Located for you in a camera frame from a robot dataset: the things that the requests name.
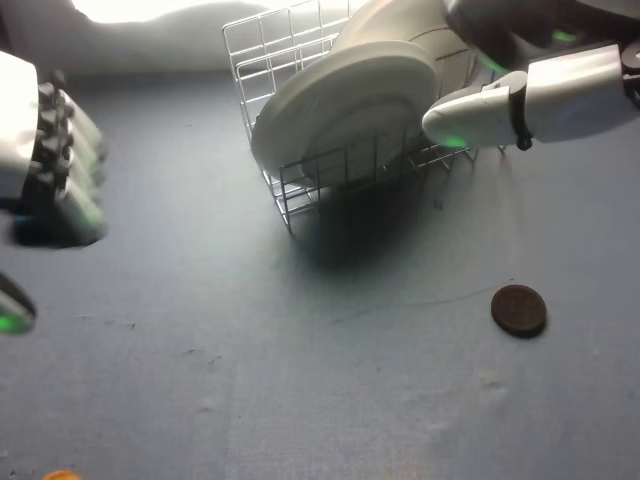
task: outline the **green light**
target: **green light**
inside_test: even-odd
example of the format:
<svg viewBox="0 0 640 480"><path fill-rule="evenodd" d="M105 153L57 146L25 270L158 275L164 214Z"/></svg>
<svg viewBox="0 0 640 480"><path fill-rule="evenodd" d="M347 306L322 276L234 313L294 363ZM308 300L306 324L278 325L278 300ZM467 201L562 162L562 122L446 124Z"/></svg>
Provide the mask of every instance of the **green light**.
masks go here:
<svg viewBox="0 0 640 480"><path fill-rule="evenodd" d="M0 334L19 334L26 333L31 329L31 325L22 318L12 315L0 315Z"/></svg>
<svg viewBox="0 0 640 480"><path fill-rule="evenodd" d="M480 60L482 61L482 63L484 63L487 67L489 67L494 72L505 74L509 71L506 68L504 68L502 65L497 63L495 60L492 60L489 57L487 57L482 52L480 52L478 56L480 57Z"/></svg>
<svg viewBox="0 0 640 480"><path fill-rule="evenodd" d="M554 30L553 31L553 39L558 42L575 42L578 39L577 35L569 32L563 32L562 30Z"/></svg>
<svg viewBox="0 0 640 480"><path fill-rule="evenodd" d="M444 142L442 142L442 146L465 148L467 146L467 142L465 142L464 138L462 137L450 135L444 139Z"/></svg>

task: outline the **wire dish rack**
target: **wire dish rack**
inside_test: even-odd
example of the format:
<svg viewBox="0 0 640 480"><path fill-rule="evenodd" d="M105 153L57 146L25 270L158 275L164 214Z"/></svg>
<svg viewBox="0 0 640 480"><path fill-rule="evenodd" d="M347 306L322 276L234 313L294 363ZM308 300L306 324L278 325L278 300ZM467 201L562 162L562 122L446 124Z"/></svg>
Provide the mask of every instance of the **wire dish rack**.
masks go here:
<svg viewBox="0 0 640 480"><path fill-rule="evenodd" d="M336 0L329 1L331 3L325 4L323 0L306 0L223 27L249 142L256 118L269 98L297 72L327 55L342 28L366 2L345 0L343 4L337 4ZM475 55L468 49L452 52L436 61L441 79L438 97L443 93L449 65L464 62L466 75L464 84L459 88L469 84L477 66ZM368 132L348 145L313 152L300 161L283 165L278 177L273 177L261 167L262 176L289 232L294 215L313 210L319 213L321 201L335 193L348 195L401 179L409 173L424 179L425 169L431 165L440 165L449 172L458 155L475 161L477 151L472 155L467 148L450 149L435 145L418 134L419 127L401 125L386 131ZM391 163L379 165L379 153L390 141L396 142L396 148L400 146L401 153ZM359 178L353 181L349 177L350 166L354 164L355 157L360 156L357 158L358 168L362 168L362 155L368 155L371 172L366 178L358 175ZM294 178L292 172L300 171L306 172L306 177ZM336 171L344 180L341 186L324 186L322 176L331 174L335 178ZM313 177L312 185L301 186L305 179L309 184L309 172Z"/></svg>

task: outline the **table surface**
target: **table surface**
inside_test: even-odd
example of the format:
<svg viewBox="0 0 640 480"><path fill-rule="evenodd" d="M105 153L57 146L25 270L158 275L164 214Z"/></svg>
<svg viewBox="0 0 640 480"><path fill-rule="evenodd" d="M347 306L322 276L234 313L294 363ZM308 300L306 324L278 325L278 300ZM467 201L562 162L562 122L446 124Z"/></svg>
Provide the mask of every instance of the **table surface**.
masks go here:
<svg viewBox="0 0 640 480"><path fill-rule="evenodd" d="M71 90L110 143L110 233L0 247L40 310L0 338L0 478L636 476L640 123L290 237L228 75ZM508 283L544 297L541 337L493 323Z"/></svg>

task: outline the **metal wire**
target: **metal wire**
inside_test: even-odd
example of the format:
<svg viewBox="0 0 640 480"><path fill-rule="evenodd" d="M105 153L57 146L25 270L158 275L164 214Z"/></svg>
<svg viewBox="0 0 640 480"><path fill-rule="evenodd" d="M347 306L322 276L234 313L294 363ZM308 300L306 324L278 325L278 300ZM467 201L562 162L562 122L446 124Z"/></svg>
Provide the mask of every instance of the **metal wire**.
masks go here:
<svg viewBox="0 0 640 480"><path fill-rule="evenodd" d="M338 36L338 33L335 31L339 29L341 30L349 21L353 13L355 13L351 5L351 0L344 1L346 6L346 15L343 18L327 23L324 22L325 16L323 15L322 0L307 0L294 3L289 7L279 8L244 18L236 22L229 23L223 27L222 33L224 42L229 55L229 63L233 73L233 79L236 84L238 96L240 97L242 118L249 141L251 141L253 125L255 124L259 113L252 111L250 106L254 104L259 106L260 102L266 102L273 94L276 93L278 89L278 82L276 80L277 73L285 74L288 72L288 69L292 69L292 72L289 75L292 76L307 67L311 62L318 60L329 53L333 46L333 41ZM307 28L301 32L294 32L294 22L296 16L299 15L299 11L297 10L304 8L306 11L305 18L308 21L310 6L317 8L317 25ZM287 27L283 28L282 36L278 35L276 40L267 41L265 36L264 20L274 16L281 16L285 20ZM252 28L254 32L257 32L257 36L260 38L260 43L258 45L234 50L231 46L230 37L234 32L240 31L240 29L245 29L244 32L246 37L247 28ZM325 34L329 29L332 29L334 33ZM242 58L247 55L251 55L250 58L243 60ZM468 84L476 65L475 55L473 55L471 51L464 49L442 56L436 59L439 64L438 70L441 72L438 97L442 94L442 78L444 78L448 60L460 55L466 55L467 57L467 78L465 79L465 85ZM268 83L270 91L267 93L263 90L253 91L249 86L251 81L258 80L262 77L269 80ZM427 139L423 139L421 145L418 145L417 148L415 145L413 148L410 148L406 145L409 128L415 128L415 126L403 126L401 129L396 130L398 133L402 134L403 152L400 158L397 159L399 165L396 174L392 172L392 170L395 169L379 165L380 137L384 133L390 132L372 132L370 138L368 140L364 140L372 142L372 172L368 181L364 183L359 182L358 185L351 185L349 182L351 173L349 165L350 145L344 145L343 147L325 151L320 154L303 158L298 162L285 165L280 168L278 178L273 178L268 172L262 169L262 175L269 187L269 191L271 192L276 206L278 207L280 216L282 217L289 232L291 232L291 217L294 214L314 209L319 212L318 207L320 199L323 198L322 193L325 190L329 190L328 187L322 185L321 175L332 168L343 169L345 182L344 187L341 189L341 193L348 194L354 190L373 188L381 183L391 180L392 178L402 177L402 175L406 174L407 171L410 171L424 179L425 176L423 170L434 164L439 164L445 169L445 171L450 172L453 165L453 159L459 154L464 154L464 156L471 162L475 161L475 158L477 157L477 152L472 156L468 149L461 148L452 150L441 148L438 145L430 144ZM323 158L327 158L330 155L335 156L339 153L342 154L342 158L344 159L341 166L332 167L328 170L321 167ZM295 175L288 174L288 172L298 172L303 164L310 166L306 171L315 171L316 178L315 186L313 187L296 185L297 182L303 179L291 179L290 177Z"/></svg>

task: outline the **white wall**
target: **white wall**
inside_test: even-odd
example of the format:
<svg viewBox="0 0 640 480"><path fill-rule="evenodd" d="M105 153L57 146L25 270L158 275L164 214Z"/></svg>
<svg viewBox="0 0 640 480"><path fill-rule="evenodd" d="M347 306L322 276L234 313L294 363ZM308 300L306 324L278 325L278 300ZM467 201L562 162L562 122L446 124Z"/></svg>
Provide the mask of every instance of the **white wall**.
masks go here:
<svg viewBox="0 0 640 480"><path fill-rule="evenodd" d="M16 53L42 70L68 74L226 69L222 26L264 10L227 1L151 22L99 24L70 0L3 0Z"/></svg>

